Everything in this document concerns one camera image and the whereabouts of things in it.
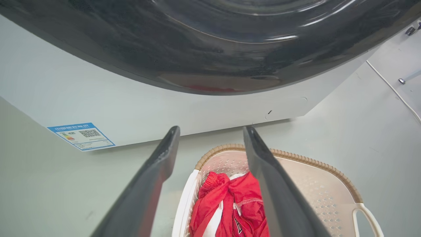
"blue and white sticker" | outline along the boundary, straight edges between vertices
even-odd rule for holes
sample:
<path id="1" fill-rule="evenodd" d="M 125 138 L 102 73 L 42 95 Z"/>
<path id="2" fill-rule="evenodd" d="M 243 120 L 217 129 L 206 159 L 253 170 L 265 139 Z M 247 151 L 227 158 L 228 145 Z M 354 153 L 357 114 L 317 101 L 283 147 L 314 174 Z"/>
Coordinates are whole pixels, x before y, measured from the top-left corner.
<path id="1" fill-rule="evenodd" d="M 115 146 L 97 127 L 92 123 L 72 124 L 56 127 L 47 127 L 59 137 L 81 151 L 94 150 L 109 146 Z"/>

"qr code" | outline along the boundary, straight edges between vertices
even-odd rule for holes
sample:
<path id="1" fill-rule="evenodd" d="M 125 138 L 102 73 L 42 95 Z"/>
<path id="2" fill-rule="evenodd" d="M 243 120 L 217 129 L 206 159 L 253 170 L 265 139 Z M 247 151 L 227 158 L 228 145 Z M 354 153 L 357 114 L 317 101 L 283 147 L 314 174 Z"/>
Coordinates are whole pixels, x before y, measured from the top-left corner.
<path id="1" fill-rule="evenodd" d="M 82 135 L 85 137 L 95 137 L 95 136 L 101 136 L 95 129 L 92 130 L 85 130 L 85 131 L 79 131 Z"/>

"red clothing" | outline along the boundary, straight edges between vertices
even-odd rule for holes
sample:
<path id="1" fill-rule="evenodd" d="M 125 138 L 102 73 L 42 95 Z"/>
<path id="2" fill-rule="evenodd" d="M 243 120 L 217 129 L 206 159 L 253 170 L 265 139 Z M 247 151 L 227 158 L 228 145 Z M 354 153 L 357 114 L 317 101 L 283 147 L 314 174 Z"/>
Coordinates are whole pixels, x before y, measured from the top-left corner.
<path id="1" fill-rule="evenodd" d="M 269 236 L 260 186 L 250 172 L 231 181 L 226 174 L 209 173 L 193 207 L 189 227 L 191 236 L 203 235 L 222 200 L 224 208 L 216 236 Z M 233 210 L 234 202 L 240 207 L 241 215 Z"/>

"white cable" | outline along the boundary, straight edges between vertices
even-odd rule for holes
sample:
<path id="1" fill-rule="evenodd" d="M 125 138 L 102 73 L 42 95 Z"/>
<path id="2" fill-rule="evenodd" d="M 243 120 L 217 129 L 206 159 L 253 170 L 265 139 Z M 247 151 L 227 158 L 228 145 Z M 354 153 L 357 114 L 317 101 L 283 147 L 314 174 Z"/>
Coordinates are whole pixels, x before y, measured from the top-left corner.
<path id="1" fill-rule="evenodd" d="M 392 89 L 392 91 L 400 98 L 400 100 L 406 105 L 406 107 L 408 107 L 408 109 L 414 114 L 415 118 L 418 120 L 418 122 L 421 124 L 421 118 L 420 116 L 415 112 L 415 110 L 413 110 L 409 104 L 399 95 L 399 93 L 392 87 L 392 85 L 386 81 L 386 79 L 384 79 L 384 77 L 371 65 L 371 63 L 366 60 L 366 62 L 368 63 L 368 65 L 377 73 L 377 75 L 384 81 L 386 82 L 386 84 L 390 87 L 390 89 Z"/>

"basket hole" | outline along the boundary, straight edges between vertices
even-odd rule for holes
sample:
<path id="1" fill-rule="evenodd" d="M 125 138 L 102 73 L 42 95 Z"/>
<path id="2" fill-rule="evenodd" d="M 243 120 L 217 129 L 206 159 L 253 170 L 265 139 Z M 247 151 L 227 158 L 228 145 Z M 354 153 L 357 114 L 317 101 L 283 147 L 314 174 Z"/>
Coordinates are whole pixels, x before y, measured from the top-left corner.
<path id="1" fill-rule="evenodd" d="M 357 211 L 358 231 L 361 237 L 374 237 L 373 229 L 370 226 L 367 218 L 361 211 Z"/>

